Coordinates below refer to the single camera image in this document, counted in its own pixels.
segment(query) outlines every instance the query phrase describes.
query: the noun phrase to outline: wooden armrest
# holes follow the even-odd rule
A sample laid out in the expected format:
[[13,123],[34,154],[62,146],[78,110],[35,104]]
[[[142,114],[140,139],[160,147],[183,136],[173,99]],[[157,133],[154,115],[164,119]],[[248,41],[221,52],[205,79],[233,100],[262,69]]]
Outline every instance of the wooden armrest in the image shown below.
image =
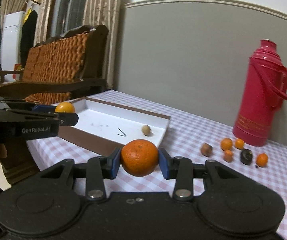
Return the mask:
[[5,75],[8,74],[22,74],[24,70],[0,70],[0,81],[5,82]]
[[36,93],[67,93],[77,89],[105,86],[103,78],[75,79],[67,83],[11,81],[0,84],[0,96],[24,99]]

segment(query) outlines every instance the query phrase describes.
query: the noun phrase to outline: chair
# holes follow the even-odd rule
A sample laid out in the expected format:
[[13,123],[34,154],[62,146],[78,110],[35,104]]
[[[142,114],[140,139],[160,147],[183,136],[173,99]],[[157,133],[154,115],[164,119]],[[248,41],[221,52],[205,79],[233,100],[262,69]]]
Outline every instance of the chair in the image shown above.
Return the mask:
[[[54,104],[104,87],[102,65],[107,35],[104,25],[81,26],[37,44],[30,49],[23,71],[0,71],[2,82],[6,74],[22,74],[22,80],[1,83],[0,96]],[[12,138],[5,146],[8,156],[0,162],[11,185],[39,172],[23,139]]]

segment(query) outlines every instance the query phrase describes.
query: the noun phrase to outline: hat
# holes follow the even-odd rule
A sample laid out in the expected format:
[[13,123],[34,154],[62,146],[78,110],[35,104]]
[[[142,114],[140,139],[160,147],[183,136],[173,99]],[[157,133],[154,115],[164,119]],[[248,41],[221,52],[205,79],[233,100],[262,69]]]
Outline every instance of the hat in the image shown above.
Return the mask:
[[42,3],[42,0],[31,0],[33,3],[40,5]]

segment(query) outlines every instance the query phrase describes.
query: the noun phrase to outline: red thermos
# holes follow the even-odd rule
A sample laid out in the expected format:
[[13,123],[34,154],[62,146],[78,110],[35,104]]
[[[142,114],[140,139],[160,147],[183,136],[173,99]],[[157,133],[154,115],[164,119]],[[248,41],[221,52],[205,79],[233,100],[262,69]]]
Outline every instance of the red thermos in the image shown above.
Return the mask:
[[287,68],[277,45],[261,40],[249,59],[248,76],[233,134],[253,146],[265,144],[275,111],[287,100]]

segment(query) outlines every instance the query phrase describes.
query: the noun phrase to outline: pink checkered tablecloth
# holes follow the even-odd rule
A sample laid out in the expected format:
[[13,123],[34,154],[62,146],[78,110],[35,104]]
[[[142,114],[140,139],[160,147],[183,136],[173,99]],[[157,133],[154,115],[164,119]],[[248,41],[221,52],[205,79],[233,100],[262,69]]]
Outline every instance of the pink checkered tablecloth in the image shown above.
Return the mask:
[[[230,126],[112,90],[91,97],[171,116],[170,126],[161,145],[170,156],[181,155],[190,158],[194,163],[204,163],[207,158],[200,154],[199,149],[206,142],[213,146],[212,159],[279,193],[285,201],[286,212],[278,233],[287,239],[287,146],[272,141],[264,147],[247,145],[247,148],[253,151],[254,158],[262,152],[269,155],[269,164],[266,168],[256,169],[255,165],[243,165],[238,160],[238,151],[235,151],[235,161],[226,163],[222,159],[220,141],[225,137],[234,138]],[[97,156],[59,137],[32,140],[27,144],[41,170],[66,158],[72,158],[76,163],[83,163]],[[162,177],[159,167],[152,174],[137,178],[126,173],[121,166],[116,179],[105,180],[108,194],[112,191],[168,191],[172,194],[174,183],[173,179],[165,180]],[[78,181],[75,190],[79,193],[84,192],[85,183]],[[194,195],[200,195],[203,191],[202,180],[194,179]]]

